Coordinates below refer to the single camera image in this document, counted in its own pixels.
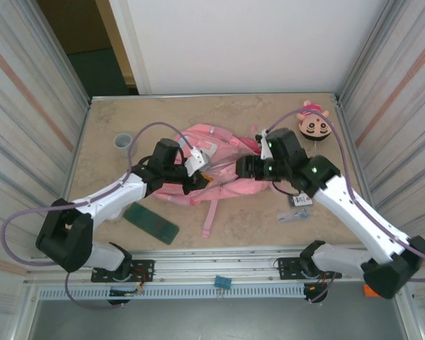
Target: corrugated metal panel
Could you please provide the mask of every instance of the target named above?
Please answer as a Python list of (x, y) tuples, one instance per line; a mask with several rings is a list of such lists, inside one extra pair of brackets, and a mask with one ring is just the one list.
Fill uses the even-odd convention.
[[(340, 98), (376, 208), (425, 237), (425, 0), (403, 1)], [(425, 319), (425, 284), (412, 289)]]
[[(0, 0), (0, 226), (63, 194), (89, 107), (41, 20), (34, 1)], [(17, 254), (36, 252), (42, 221), (13, 221), (7, 240)], [(25, 273), (0, 245), (0, 339), (9, 336)]]

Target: beige table surface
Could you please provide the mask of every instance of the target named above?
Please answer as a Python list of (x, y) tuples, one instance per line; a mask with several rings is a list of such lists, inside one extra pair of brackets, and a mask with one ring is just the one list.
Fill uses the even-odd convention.
[[(126, 171), (127, 161), (113, 146), (119, 132), (136, 133), (148, 123), (162, 120), (182, 130), (196, 123), (223, 126), (239, 136), (250, 136), (251, 126), (259, 130), (269, 127), (288, 111), (302, 107), (305, 100), (329, 110), (330, 119), (339, 128), (331, 96), (328, 93), (264, 94), (238, 96), (194, 96), (172, 98), (126, 98), (94, 101), (89, 112), (79, 161), (76, 166), (70, 199), (92, 194)], [(296, 118), (288, 118), (279, 126), (296, 131), (301, 145), (309, 155), (314, 143), (297, 129)], [(173, 137), (167, 127), (152, 127), (137, 141), (137, 163), (152, 153), (162, 137)], [(317, 143), (317, 153), (324, 155), (343, 171), (338, 145), (331, 135)], [(353, 187), (358, 188), (352, 173)], [(180, 231), (171, 246), (146, 234), (126, 220), (104, 222), (95, 239), (115, 242), (127, 250), (198, 249), (208, 247), (273, 246), (309, 244), (315, 239), (334, 244), (356, 243), (358, 239), (326, 208), (314, 203), (312, 217), (291, 223), (279, 223), (276, 215), (290, 209), (283, 194), (270, 189), (256, 195), (221, 200), (217, 207), (209, 239), (201, 237), (201, 229), (209, 203), (181, 207), (145, 198), (140, 204), (178, 225)]]

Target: stuffed toy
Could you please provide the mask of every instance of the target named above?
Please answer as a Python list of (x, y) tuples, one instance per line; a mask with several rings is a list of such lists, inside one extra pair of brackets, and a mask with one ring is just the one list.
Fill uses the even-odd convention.
[[(329, 125), (323, 118), (314, 115), (310, 110), (318, 110), (321, 112), (321, 106), (312, 104), (311, 101), (304, 102), (304, 111), (297, 114), (299, 130), (308, 140), (320, 141), (329, 136), (332, 132)], [(322, 113), (324, 117), (329, 115), (329, 111)]]

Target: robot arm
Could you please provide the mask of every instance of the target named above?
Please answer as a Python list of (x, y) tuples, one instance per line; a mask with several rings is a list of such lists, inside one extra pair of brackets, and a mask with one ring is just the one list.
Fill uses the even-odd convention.
[[(286, 180), (294, 189), (331, 210), (364, 244), (367, 251), (345, 249), (315, 241), (300, 255), (309, 276), (320, 271), (350, 273), (379, 295), (392, 298), (419, 270), (421, 259), (390, 239), (351, 200), (346, 180), (326, 158), (307, 157), (293, 131), (282, 128), (259, 137), (261, 157), (245, 156), (237, 162), (237, 174), (262, 181)], [(425, 240), (409, 237), (378, 214), (355, 191), (357, 201), (400, 241), (425, 254)]]
[[(113, 272), (117, 278), (127, 277), (132, 256), (116, 244), (93, 241), (94, 230), (104, 220), (119, 218), (129, 204), (142, 200), (160, 189), (164, 183), (182, 185), (185, 194), (205, 188), (208, 180), (199, 169), (206, 164), (206, 158), (194, 148), (189, 158), (181, 164), (175, 164), (179, 149), (177, 142), (162, 139), (154, 148), (152, 156), (148, 157), (146, 165), (137, 164), (132, 167), (129, 176), (125, 174), (100, 191), (73, 201), (89, 202), (88, 205), (50, 211), (36, 240), (36, 247), (69, 273), (86, 266), (104, 268)], [(115, 192), (93, 200), (117, 185), (121, 187)], [(59, 199), (54, 205), (69, 203)]]

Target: small card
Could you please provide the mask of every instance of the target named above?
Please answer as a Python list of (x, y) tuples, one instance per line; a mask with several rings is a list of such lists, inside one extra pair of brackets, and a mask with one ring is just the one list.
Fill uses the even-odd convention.
[(292, 207), (300, 207), (301, 205), (312, 205), (312, 199), (305, 193), (298, 196), (288, 196), (288, 201)]

